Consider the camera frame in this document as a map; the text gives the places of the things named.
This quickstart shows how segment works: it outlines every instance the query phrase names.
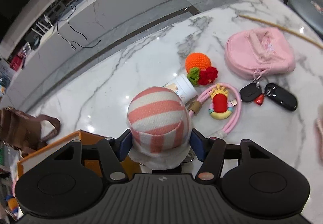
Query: brown cable tie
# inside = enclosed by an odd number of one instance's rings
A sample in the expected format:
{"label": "brown cable tie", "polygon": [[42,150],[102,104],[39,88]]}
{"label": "brown cable tie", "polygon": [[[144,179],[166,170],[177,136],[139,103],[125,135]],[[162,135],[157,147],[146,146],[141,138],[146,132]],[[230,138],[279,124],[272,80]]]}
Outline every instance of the brown cable tie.
{"label": "brown cable tie", "polygon": [[188,106],[188,111],[193,111],[195,114],[197,114],[200,111],[201,106],[202,106],[202,103],[199,102],[198,100],[195,100],[191,102],[190,105]]}

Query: ribbed black surface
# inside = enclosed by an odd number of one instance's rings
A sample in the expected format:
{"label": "ribbed black surface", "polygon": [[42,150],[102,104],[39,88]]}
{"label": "ribbed black surface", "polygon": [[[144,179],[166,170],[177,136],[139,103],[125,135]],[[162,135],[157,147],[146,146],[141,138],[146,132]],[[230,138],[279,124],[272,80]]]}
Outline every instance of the ribbed black surface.
{"label": "ribbed black surface", "polygon": [[307,222],[300,215],[283,220],[259,220],[229,207],[211,185],[196,183],[190,175],[136,174],[125,184],[112,185],[93,208],[59,220],[26,215],[19,224],[259,224]]}

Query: striped plush toy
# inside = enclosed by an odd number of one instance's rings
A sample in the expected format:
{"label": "striped plush toy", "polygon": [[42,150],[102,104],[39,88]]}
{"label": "striped plush toy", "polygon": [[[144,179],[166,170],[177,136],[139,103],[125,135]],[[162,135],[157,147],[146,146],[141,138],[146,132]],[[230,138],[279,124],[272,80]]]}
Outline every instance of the striped plush toy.
{"label": "striped plush toy", "polygon": [[190,150],[191,118],[181,99],[163,87],[151,87],[130,103],[127,115],[132,132],[133,161],[152,170],[180,165]]}

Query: brown leather bag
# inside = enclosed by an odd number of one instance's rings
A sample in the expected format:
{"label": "brown leather bag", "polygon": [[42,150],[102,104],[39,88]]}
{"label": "brown leather bag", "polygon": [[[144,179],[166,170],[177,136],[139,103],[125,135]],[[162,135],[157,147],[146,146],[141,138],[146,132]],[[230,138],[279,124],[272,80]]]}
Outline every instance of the brown leather bag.
{"label": "brown leather bag", "polygon": [[[0,140],[15,150],[20,150],[23,156],[46,146],[46,141],[57,136],[60,130],[60,121],[54,117],[33,117],[13,107],[2,108],[0,118]],[[41,121],[49,121],[54,126],[54,130],[43,139],[40,139]]]}

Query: gray chair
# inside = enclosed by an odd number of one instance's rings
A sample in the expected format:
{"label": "gray chair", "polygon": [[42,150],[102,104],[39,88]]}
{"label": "gray chair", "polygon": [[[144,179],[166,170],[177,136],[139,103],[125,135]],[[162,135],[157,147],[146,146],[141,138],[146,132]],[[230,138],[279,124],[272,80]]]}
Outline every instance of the gray chair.
{"label": "gray chair", "polygon": [[284,0],[323,40],[323,1]]}

